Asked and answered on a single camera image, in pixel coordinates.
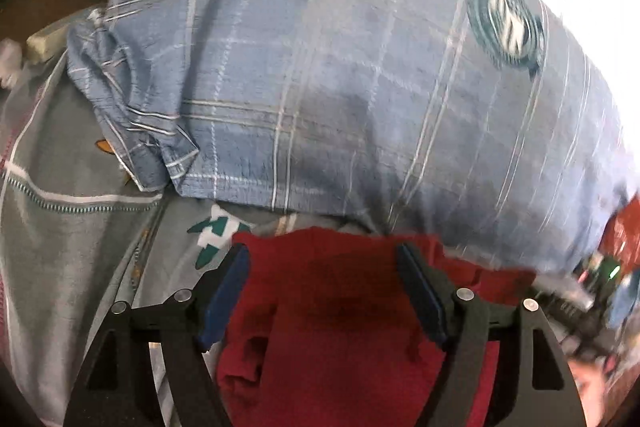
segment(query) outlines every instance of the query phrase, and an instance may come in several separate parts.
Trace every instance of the red garment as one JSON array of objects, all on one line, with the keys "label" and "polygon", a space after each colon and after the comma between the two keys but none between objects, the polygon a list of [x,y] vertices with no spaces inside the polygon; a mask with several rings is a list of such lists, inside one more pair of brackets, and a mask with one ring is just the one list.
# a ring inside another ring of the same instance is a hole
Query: red garment
[{"label": "red garment", "polygon": [[[456,285],[517,301],[522,272],[447,259],[433,236],[407,239]],[[426,340],[398,279],[394,247],[403,238],[307,229],[234,241],[252,259],[216,375],[234,426],[413,427],[444,354]],[[491,343],[469,427],[484,423],[497,355]]]}]

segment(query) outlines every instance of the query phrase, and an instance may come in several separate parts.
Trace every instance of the orange bag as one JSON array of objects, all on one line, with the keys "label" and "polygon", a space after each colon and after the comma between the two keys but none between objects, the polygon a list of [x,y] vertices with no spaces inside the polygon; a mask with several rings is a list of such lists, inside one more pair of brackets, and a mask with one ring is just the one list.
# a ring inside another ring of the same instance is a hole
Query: orange bag
[{"label": "orange bag", "polygon": [[604,229],[600,253],[612,255],[622,262],[624,273],[640,266],[640,200],[636,195]]}]

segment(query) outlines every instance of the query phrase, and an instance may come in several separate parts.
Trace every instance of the plaid fabric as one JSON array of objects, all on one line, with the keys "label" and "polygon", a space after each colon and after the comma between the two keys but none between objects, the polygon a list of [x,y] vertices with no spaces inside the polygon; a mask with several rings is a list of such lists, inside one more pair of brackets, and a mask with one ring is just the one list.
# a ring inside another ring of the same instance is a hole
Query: plaid fabric
[{"label": "plaid fabric", "polygon": [[[68,71],[143,190],[570,269],[636,190],[617,110],[540,0],[493,39],[470,14],[514,8],[476,1],[110,0],[71,29]],[[537,62],[501,62],[533,31]]]}]

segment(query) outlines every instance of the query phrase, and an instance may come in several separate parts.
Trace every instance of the human hand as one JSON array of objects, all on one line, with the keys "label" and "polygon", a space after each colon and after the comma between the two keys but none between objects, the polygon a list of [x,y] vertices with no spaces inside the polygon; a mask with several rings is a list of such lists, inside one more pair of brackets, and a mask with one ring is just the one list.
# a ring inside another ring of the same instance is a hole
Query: human hand
[{"label": "human hand", "polygon": [[569,360],[569,369],[578,386],[587,427],[597,427],[604,416],[604,374],[597,365],[577,360]]}]

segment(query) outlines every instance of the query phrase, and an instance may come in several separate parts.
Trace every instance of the circular patch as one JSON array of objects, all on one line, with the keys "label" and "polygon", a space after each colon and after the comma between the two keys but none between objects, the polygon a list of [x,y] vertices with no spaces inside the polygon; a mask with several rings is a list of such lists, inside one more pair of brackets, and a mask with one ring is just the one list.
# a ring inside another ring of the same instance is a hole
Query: circular patch
[{"label": "circular patch", "polygon": [[538,73],[545,54],[544,29],[524,0],[467,0],[466,12],[478,43],[496,67],[527,69],[531,78]]}]

